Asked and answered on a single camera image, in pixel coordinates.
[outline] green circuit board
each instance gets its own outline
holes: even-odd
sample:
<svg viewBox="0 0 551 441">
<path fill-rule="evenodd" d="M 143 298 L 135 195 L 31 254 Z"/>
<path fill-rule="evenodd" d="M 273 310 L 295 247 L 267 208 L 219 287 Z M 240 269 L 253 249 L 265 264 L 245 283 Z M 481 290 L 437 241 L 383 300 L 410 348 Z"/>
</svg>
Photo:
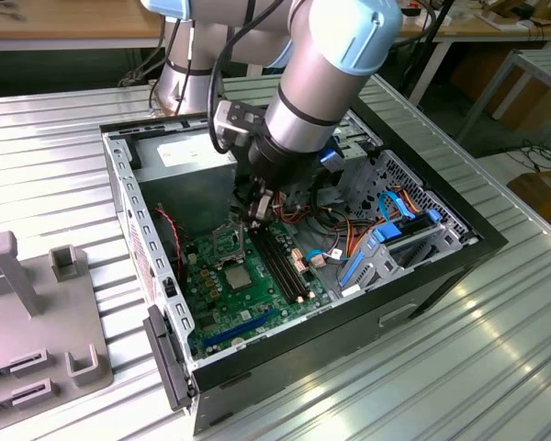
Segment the green circuit board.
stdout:
<svg viewBox="0 0 551 441">
<path fill-rule="evenodd" d="M 247 340 L 297 317 L 325 308 L 331 302 L 316 272 L 310 269 L 308 273 L 300 275 L 300 279 L 314 297 L 307 296 L 300 303 L 289 303 L 248 232 L 236 228 L 232 230 L 241 232 L 242 238 L 234 233 L 230 238 L 223 237 L 224 235 L 219 238 L 215 236 L 213 242 L 212 234 L 208 234 L 195 238 L 186 246 L 188 252 L 195 251 L 189 253 L 185 294 L 196 322 L 189 337 L 192 354 L 196 359 L 215 354 L 240 343 L 241 339 Z M 270 226 L 270 232 L 281 244 L 282 253 L 287 256 L 288 261 L 293 262 L 289 250 L 297 245 L 288 234 L 286 226 L 279 221 L 274 222 Z M 217 239 L 218 253 L 221 255 L 224 255 L 225 249 L 239 249 L 239 240 L 242 240 L 244 260 L 229 262 L 224 267 L 217 268 Z M 194 259 L 191 259 L 192 254 L 196 255 Z M 208 344 L 210 338 L 237 326 L 249 325 L 255 320 L 262 321 L 261 325 L 231 335 L 231 338 L 221 343 Z"/>
</svg>

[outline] motherboard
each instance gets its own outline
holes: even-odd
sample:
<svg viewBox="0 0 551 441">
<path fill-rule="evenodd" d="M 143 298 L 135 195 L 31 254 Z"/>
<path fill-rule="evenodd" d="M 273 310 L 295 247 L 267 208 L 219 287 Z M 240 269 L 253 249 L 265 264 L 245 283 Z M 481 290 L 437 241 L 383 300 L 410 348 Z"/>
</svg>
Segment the motherboard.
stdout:
<svg viewBox="0 0 551 441">
<path fill-rule="evenodd" d="M 196 327 L 189 344 L 204 358 L 331 302 L 314 269 L 294 261 L 298 249 L 281 221 L 263 231 L 226 225 L 185 244 L 183 291 Z"/>
</svg>

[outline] black computer chassis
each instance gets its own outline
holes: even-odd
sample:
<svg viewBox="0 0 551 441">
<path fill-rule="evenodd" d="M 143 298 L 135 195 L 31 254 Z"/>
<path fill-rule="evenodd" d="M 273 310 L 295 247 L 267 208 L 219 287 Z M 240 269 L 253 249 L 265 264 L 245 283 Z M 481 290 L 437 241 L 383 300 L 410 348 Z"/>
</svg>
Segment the black computer chassis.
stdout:
<svg viewBox="0 0 551 441">
<path fill-rule="evenodd" d="M 144 326 L 163 386 L 174 411 L 190 408 L 196 418 L 195 434 L 424 314 L 507 243 L 362 100 L 356 99 L 351 109 L 383 140 L 384 148 L 390 149 L 416 173 L 480 240 L 381 288 L 189 372 L 182 363 L 184 357 L 169 321 L 162 311 L 151 306 Z M 191 116 L 178 117 L 178 120 L 188 118 Z M 156 119 L 152 136 L 159 135 L 163 123 L 169 120 L 176 122 L 175 118 Z M 151 121 L 103 126 L 102 131 L 123 130 L 140 124 L 151 124 Z"/>
</svg>

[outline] gray plastic stand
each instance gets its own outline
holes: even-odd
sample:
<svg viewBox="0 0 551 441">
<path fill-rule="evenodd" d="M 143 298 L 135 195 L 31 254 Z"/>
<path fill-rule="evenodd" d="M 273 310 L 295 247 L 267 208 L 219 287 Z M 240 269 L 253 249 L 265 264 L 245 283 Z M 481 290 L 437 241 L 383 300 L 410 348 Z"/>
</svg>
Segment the gray plastic stand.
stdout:
<svg viewBox="0 0 551 441">
<path fill-rule="evenodd" d="M 17 238 L 0 232 L 0 428 L 111 381 L 84 251 L 20 263 Z"/>
</svg>

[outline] ribbed metal surface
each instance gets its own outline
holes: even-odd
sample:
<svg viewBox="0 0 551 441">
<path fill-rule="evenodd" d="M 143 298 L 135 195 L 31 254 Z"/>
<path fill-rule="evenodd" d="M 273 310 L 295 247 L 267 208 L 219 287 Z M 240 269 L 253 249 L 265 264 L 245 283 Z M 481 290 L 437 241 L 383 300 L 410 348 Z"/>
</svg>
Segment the ribbed metal surface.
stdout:
<svg viewBox="0 0 551 441">
<path fill-rule="evenodd" d="M 276 82 L 227 89 L 263 104 Z M 0 440 L 189 437 L 141 326 L 97 129 L 146 118 L 147 95 L 134 87 L 0 99 L 0 230 L 17 234 L 23 257 L 65 243 L 87 251 L 115 372 L 109 388 Z M 551 230 L 381 80 L 362 98 L 510 243 L 430 313 L 199 439 L 551 439 Z"/>
<path fill-rule="evenodd" d="M 515 62 L 551 87 L 551 51 L 519 51 Z"/>
</svg>

